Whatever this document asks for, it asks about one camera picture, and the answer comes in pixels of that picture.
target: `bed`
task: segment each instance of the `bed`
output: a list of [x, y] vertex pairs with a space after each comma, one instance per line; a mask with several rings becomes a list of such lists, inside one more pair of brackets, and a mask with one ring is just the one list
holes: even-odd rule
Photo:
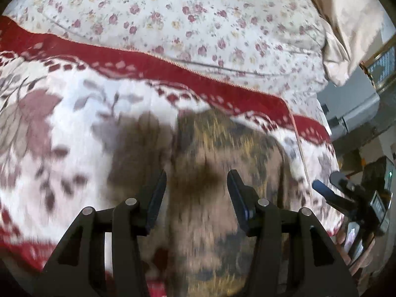
[[[342, 3], [13, 0], [0, 17], [0, 246], [41, 270], [83, 207], [136, 191], [108, 181], [125, 124], [155, 130], [152, 159], [172, 172], [178, 117], [210, 108], [282, 145], [290, 209], [309, 207], [335, 234], [341, 214], [310, 186], [338, 169], [316, 92], [346, 81], [382, 19], [377, 0], [356, 0], [353, 16]], [[149, 266], [165, 232], [143, 253]], [[110, 256], [107, 244], [108, 271]]]

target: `brown fabric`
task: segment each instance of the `brown fabric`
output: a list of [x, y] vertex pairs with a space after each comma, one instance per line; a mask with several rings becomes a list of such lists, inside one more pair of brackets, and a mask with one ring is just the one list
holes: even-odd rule
[[216, 110], [179, 118], [169, 181], [170, 296], [230, 295], [244, 284], [254, 238], [238, 228], [226, 187], [236, 169], [245, 184], [280, 208], [301, 194], [288, 159], [272, 137]]

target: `finger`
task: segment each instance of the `finger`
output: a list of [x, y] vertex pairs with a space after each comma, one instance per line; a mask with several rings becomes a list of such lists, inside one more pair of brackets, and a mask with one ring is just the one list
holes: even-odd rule
[[353, 276], [356, 274], [356, 272], [359, 270], [359, 268], [362, 266], [363, 262], [366, 260], [368, 257], [370, 251], [373, 249], [375, 245], [375, 239], [370, 243], [369, 247], [365, 250], [364, 253], [358, 258], [358, 260], [355, 262], [355, 264], [349, 269], [351, 275]]
[[335, 239], [338, 244], [342, 244], [345, 241], [346, 236], [347, 236], [347, 234], [345, 233], [345, 231], [340, 230], [340, 231], [338, 231], [337, 235], [335, 236]]
[[343, 247], [341, 247], [339, 244], [335, 245], [335, 248], [337, 249], [337, 251], [339, 252], [339, 254], [341, 255], [342, 259], [344, 260], [346, 265], [349, 265], [350, 263], [350, 257], [348, 256], [347, 252], [344, 250]]

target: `blanket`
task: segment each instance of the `blanket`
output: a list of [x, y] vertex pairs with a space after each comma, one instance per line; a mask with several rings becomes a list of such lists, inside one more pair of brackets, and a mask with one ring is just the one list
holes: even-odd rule
[[[330, 234], [339, 228], [340, 214], [310, 186], [337, 169], [329, 136], [281, 98], [149, 54], [29, 33], [7, 17], [0, 39], [0, 245], [35, 269], [83, 207], [112, 207], [140, 188], [150, 164], [168, 168], [178, 115], [210, 107], [273, 137], [303, 193], [289, 208], [309, 207]], [[142, 250], [149, 264], [169, 246], [166, 200], [155, 244]], [[106, 244], [109, 271], [110, 256]]]

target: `metal pin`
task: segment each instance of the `metal pin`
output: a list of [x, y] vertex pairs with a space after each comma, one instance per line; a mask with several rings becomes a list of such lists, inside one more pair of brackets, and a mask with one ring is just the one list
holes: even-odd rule
[[125, 200], [126, 205], [135, 205], [137, 203], [137, 200], [135, 198], [128, 198]]
[[267, 200], [267, 199], [259, 199], [258, 201], [257, 201], [257, 203], [259, 204], [259, 205], [261, 205], [262, 207], [266, 207], [268, 204], [270, 204], [270, 202]]
[[307, 207], [304, 207], [301, 209], [301, 213], [309, 217], [312, 214], [312, 211], [308, 209]]
[[92, 213], [92, 211], [94, 211], [93, 208], [85, 207], [84, 209], [82, 209], [82, 214], [83, 215], [90, 215]]

